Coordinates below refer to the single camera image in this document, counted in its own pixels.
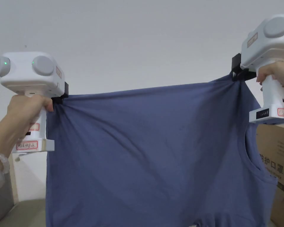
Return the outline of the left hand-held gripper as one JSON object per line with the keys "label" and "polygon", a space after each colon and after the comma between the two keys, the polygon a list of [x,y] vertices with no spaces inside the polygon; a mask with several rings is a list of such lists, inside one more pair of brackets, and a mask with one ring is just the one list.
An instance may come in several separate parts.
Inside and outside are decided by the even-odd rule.
{"label": "left hand-held gripper", "polygon": [[[56,60],[44,52],[8,52],[0,56],[0,83],[19,95],[41,95],[62,104],[69,97],[69,85]],[[41,109],[28,133],[12,152],[29,154],[54,151],[54,141],[46,138],[46,110]]]}

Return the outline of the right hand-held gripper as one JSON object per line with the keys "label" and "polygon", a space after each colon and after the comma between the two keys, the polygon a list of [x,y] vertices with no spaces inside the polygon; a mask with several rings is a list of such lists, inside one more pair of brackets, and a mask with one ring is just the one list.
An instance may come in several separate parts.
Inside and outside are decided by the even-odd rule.
{"label": "right hand-held gripper", "polygon": [[[232,58],[232,81],[247,81],[258,76],[259,68],[284,62],[284,14],[266,18],[243,41],[241,52]],[[249,122],[284,124],[284,86],[271,75],[262,84],[263,107],[249,113]]]}

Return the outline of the person's right hand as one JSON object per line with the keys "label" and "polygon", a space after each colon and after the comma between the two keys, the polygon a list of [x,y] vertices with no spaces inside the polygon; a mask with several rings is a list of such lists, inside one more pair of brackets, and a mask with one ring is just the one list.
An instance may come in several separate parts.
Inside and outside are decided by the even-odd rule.
{"label": "person's right hand", "polygon": [[279,81],[284,86],[284,62],[277,61],[259,68],[256,81],[262,85],[267,76],[271,75],[273,79]]}

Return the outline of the person's left hand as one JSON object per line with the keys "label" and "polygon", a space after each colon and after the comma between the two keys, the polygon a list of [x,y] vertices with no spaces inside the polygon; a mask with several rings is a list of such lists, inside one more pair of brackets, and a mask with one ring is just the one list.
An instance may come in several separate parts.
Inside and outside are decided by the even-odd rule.
{"label": "person's left hand", "polygon": [[52,112],[52,100],[40,95],[15,95],[11,98],[7,114],[0,121],[0,153],[6,157],[10,155],[16,142],[26,135],[42,108]]}

